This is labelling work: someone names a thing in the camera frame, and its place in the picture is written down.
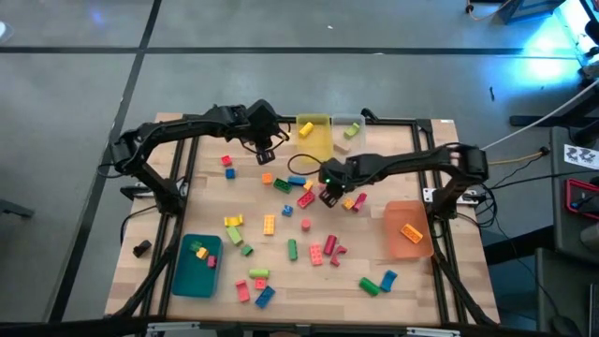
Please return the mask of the red-edged black case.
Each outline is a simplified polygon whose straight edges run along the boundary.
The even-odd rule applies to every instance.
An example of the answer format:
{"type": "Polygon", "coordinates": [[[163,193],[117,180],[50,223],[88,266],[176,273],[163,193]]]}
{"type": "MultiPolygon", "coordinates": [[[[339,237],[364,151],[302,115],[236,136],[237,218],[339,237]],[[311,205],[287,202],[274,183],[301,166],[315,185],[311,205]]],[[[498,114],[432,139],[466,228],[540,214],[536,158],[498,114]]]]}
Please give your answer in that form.
{"type": "Polygon", "coordinates": [[[599,220],[599,176],[588,182],[567,179],[564,188],[565,207],[569,212],[599,220]]]}

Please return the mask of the black floor foot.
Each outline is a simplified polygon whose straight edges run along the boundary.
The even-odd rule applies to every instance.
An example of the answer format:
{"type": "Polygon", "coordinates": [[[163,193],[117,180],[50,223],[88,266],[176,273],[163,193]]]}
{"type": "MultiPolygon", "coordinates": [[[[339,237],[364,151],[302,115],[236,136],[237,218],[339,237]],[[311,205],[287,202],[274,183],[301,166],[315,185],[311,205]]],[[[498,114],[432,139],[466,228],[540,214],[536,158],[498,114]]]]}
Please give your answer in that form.
{"type": "Polygon", "coordinates": [[[0,213],[14,214],[20,217],[31,218],[35,214],[35,211],[0,198],[0,213]]]}

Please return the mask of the dark grey cabinet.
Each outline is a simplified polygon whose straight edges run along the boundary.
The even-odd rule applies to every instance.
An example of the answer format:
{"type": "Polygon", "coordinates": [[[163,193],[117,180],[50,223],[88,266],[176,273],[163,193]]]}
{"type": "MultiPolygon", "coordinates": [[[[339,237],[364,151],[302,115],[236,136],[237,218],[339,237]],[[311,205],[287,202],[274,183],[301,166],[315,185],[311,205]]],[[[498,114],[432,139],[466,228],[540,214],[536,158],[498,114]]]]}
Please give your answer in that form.
{"type": "Polygon", "coordinates": [[[552,332],[551,319],[559,315],[570,319],[580,337],[591,337],[591,285],[599,287],[599,265],[567,255],[537,248],[534,253],[537,289],[536,328],[552,332]]]}

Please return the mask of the blue arch block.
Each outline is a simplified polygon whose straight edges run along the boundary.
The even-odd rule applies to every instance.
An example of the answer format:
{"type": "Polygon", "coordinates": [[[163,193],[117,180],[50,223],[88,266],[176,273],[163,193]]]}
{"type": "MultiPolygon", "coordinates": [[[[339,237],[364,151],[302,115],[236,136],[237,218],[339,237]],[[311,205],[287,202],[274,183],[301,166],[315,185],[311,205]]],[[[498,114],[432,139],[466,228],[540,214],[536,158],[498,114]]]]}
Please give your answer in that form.
{"type": "Polygon", "coordinates": [[[394,281],[397,279],[398,274],[395,271],[387,270],[382,278],[379,285],[383,292],[390,292],[394,281]]]}

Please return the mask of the orange two-by-four brick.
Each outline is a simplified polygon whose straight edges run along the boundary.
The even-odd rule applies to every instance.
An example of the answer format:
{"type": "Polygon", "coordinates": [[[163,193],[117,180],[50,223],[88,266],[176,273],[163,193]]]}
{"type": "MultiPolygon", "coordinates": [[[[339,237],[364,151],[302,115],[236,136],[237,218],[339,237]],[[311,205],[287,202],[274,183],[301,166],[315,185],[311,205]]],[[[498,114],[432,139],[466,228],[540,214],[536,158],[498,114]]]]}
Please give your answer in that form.
{"type": "Polygon", "coordinates": [[[410,224],[405,224],[403,227],[401,227],[400,233],[413,244],[418,244],[423,239],[423,235],[410,224]]]}

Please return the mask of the orange translucent bin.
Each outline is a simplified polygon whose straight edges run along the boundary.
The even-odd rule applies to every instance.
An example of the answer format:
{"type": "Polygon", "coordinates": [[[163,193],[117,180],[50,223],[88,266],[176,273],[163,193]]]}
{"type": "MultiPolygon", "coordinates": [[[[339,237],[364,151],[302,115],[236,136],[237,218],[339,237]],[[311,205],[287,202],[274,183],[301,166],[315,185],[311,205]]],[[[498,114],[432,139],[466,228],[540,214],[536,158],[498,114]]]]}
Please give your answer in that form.
{"type": "Polygon", "coordinates": [[[428,258],[433,254],[431,233],[424,204],[419,200],[390,201],[384,209],[384,229],[389,255],[396,259],[428,258]],[[410,224],[423,239],[413,244],[400,233],[410,224]]]}

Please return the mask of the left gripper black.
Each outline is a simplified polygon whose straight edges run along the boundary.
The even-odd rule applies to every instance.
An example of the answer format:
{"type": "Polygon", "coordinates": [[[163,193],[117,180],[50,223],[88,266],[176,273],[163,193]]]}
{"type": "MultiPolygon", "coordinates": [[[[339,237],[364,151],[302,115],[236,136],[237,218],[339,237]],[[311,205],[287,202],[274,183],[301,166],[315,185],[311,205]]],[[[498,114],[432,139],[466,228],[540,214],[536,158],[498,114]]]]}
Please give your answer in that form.
{"type": "MultiPolygon", "coordinates": [[[[273,161],[276,156],[271,138],[282,136],[278,114],[267,100],[258,99],[246,110],[245,116],[249,126],[243,132],[241,140],[254,145],[257,150],[268,150],[268,161],[273,161]]],[[[256,162],[258,165],[263,165],[262,152],[256,152],[256,162]]]]}

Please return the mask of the printed paper sheet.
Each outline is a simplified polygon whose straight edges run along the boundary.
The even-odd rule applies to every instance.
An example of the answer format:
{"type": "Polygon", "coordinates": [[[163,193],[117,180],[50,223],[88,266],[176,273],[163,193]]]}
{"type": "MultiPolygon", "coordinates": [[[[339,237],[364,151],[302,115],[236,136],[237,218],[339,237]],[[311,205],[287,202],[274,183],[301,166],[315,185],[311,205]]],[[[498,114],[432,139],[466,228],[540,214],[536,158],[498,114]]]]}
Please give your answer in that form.
{"type": "Polygon", "coordinates": [[[563,160],[565,163],[587,169],[599,169],[599,151],[589,148],[563,145],[563,160]]]}

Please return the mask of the black side desk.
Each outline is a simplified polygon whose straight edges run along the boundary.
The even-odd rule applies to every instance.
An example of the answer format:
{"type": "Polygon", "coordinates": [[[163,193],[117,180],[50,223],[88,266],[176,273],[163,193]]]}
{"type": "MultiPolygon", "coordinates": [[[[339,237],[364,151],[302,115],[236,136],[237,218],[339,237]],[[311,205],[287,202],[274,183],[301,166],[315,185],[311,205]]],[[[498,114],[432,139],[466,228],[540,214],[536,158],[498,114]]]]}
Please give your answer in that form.
{"type": "Polygon", "coordinates": [[[570,164],[564,160],[565,146],[571,145],[568,129],[563,127],[551,128],[549,140],[552,150],[550,156],[551,173],[560,174],[560,177],[554,177],[550,180],[555,248],[560,253],[599,263],[599,253],[590,250],[580,240],[580,232],[587,227],[592,227],[596,221],[570,212],[566,208],[565,196],[565,181],[568,178],[588,182],[599,176],[599,170],[570,164]]]}

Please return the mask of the teal plastic bin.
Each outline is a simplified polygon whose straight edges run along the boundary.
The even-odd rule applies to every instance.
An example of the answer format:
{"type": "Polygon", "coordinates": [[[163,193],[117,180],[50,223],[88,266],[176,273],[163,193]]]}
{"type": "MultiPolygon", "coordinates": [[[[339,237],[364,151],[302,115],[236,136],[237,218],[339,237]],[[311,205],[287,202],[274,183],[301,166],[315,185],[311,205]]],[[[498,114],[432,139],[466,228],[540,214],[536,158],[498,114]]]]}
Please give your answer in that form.
{"type": "Polygon", "coordinates": [[[183,236],[174,281],[171,292],[176,296],[208,299],[217,292],[221,262],[223,259],[223,242],[214,235],[185,234],[183,236]],[[202,243],[209,251],[209,256],[217,257],[217,266],[211,269],[206,259],[197,258],[189,249],[193,241],[202,243]]]}

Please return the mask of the clear plastic bin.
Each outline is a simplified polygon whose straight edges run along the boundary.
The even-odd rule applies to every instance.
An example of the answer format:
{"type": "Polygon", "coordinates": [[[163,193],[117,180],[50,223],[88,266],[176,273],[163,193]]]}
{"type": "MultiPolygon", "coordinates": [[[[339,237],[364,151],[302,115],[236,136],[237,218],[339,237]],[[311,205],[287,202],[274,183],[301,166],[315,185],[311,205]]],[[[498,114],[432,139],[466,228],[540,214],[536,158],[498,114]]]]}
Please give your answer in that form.
{"type": "Polygon", "coordinates": [[[365,118],[360,114],[334,114],[331,117],[331,132],[332,139],[344,140],[351,144],[351,152],[349,154],[338,154],[338,156],[348,156],[359,154],[364,149],[366,143],[366,123],[365,118]],[[360,125],[359,132],[351,139],[346,139],[343,136],[344,130],[352,123],[360,125]]]}

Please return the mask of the blue lit box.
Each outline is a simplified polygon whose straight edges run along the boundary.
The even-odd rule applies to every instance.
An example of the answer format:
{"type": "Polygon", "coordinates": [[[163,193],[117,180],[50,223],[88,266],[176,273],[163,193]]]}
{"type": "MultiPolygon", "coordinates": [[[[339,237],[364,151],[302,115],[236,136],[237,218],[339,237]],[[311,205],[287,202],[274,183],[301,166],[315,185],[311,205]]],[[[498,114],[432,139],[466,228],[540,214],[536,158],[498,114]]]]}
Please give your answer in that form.
{"type": "Polygon", "coordinates": [[[565,0],[506,0],[496,15],[504,24],[545,19],[565,0]]]}

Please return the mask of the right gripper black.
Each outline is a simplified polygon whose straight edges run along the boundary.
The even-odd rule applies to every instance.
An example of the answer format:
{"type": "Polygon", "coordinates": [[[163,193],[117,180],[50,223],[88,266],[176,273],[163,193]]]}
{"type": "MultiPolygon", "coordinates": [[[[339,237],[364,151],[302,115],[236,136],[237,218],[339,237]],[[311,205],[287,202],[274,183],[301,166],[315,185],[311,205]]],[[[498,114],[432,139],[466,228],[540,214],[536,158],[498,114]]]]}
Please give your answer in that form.
{"type": "MultiPolygon", "coordinates": [[[[355,190],[359,184],[359,164],[360,160],[356,156],[350,156],[343,163],[336,158],[331,158],[323,162],[318,170],[318,181],[325,185],[335,185],[330,192],[330,206],[337,204],[343,192],[355,190]]],[[[323,187],[319,193],[320,200],[329,206],[329,191],[323,187]]]]}

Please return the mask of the silver edge bracket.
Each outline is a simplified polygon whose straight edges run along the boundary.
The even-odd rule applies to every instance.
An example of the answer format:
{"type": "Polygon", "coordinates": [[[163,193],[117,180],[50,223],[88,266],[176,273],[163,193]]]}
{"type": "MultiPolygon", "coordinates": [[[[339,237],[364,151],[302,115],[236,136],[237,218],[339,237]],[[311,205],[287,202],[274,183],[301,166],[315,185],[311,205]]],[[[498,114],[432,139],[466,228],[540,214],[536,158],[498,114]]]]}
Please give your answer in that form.
{"type": "Polygon", "coordinates": [[[199,322],[184,321],[184,322],[155,322],[147,325],[146,332],[150,334],[160,334],[168,331],[179,330],[199,330],[201,324],[199,322]]]}
{"type": "Polygon", "coordinates": [[[458,330],[407,327],[406,336],[411,337],[461,337],[458,330]]]}

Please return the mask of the black desk foot bar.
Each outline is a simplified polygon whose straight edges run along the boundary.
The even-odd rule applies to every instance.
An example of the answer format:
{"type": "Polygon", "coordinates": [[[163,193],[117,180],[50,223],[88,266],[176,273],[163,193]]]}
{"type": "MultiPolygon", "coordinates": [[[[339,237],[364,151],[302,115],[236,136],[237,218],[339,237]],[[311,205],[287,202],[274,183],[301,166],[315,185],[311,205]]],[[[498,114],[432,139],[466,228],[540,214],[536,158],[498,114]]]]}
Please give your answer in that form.
{"type": "Polygon", "coordinates": [[[599,121],[599,117],[579,117],[579,118],[565,118],[549,117],[543,122],[539,122],[539,116],[528,116],[528,115],[514,115],[509,118],[509,124],[515,127],[524,127],[536,123],[537,127],[553,127],[553,126],[573,126],[573,127],[584,127],[593,122],[599,121]]]}

